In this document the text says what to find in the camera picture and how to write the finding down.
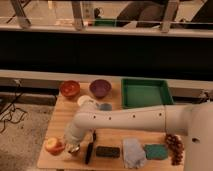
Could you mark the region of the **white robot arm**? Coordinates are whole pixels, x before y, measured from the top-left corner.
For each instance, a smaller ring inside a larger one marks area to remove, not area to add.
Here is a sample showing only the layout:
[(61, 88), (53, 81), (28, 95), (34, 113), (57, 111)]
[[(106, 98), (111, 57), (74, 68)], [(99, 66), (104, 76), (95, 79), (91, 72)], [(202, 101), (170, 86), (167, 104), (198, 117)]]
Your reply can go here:
[(186, 137), (184, 171), (213, 171), (213, 102), (101, 111), (84, 102), (65, 128), (65, 140), (79, 145), (91, 129), (166, 132)]

